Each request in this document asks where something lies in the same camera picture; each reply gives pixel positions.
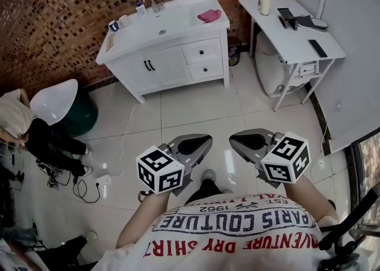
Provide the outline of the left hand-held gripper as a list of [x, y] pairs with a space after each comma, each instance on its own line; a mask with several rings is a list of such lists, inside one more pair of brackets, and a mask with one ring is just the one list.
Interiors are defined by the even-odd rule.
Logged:
[[149, 193], [179, 195], [191, 182], [186, 166], [198, 165], [208, 154], [213, 138], [207, 134], [176, 137], [169, 144], [151, 146], [136, 157], [137, 174]]

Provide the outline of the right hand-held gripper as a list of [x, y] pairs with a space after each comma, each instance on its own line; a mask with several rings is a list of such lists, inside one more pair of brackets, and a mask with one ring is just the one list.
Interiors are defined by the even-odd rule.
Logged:
[[[295, 184], [309, 166], [309, 142], [292, 132], [248, 129], [230, 137], [230, 145], [245, 161], [258, 163], [258, 178], [273, 187]], [[269, 145], [261, 159], [254, 145]]]

